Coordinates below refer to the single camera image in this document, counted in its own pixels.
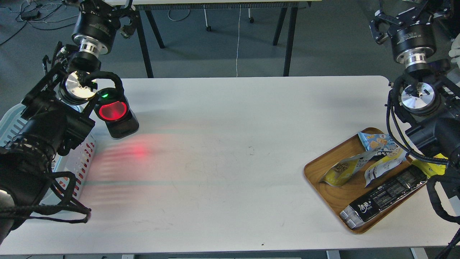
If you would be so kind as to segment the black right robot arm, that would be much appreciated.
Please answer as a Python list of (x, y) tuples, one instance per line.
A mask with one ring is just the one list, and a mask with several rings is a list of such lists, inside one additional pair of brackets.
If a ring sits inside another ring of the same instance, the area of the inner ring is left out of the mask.
[(435, 190), (442, 183), (447, 194), (459, 196), (459, 86), (447, 78), (450, 62), (441, 59), (429, 62), (436, 52), (433, 20), (450, 18), (454, 0), (419, 0), (396, 16), (379, 8), (369, 22), (373, 40), (381, 45), (391, 41), (395, 62), (405, 66), (404, 72), (391, 85), (387, 101), (386, 124), (389, 120), (409, 123), (401, 132), (397, 145), (419, 161), (446, 166), (444, 175), (430, 177), (427, 190), (431, 205), (437, 215), (449, 222), (459, 223), (442, 207)]

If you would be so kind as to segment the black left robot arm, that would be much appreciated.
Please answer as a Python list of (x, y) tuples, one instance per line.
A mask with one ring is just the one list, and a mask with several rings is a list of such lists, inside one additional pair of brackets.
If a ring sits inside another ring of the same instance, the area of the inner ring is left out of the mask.
[(32, 213), (71, 224), (89, 220), (91, 209), (73, 195), (76, 175), (52, 172), (51, 164), (56, 155), (66, 156), (84, 142), (95, 126), (92, 112), (114, 139), (139, 128), (122, 80), (103, 72), (99, 60), (111, 51), (118, 30), (126, 39), (135, 32), (139, 16), (133, 2), (128, 0), (124, 7), (103, 0), (68, 3), (79, 7), (74, 44), (56, 46), (51, 69), (22, 100), (25, 126), (1, 147), (2, 241), (32, 219)]

